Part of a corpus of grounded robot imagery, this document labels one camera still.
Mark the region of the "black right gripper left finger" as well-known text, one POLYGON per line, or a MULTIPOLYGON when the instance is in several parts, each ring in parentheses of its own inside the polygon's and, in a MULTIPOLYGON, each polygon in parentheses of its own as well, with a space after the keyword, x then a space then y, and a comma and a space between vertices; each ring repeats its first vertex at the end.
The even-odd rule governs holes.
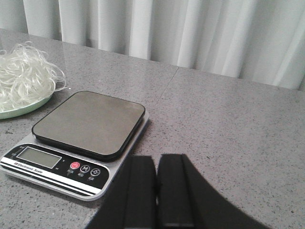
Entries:
POLYGON ((156 172, 150 156, 128 158, 87 229, 156 228, 156 172))

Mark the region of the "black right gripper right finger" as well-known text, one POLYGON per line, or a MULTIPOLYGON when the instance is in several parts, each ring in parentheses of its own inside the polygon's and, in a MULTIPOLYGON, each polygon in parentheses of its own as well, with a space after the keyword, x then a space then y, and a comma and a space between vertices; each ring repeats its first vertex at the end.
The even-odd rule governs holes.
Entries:
POLYGON ((164 154, 158 165, 160 229, 265 229, 219 194, 187 155, 164 154))

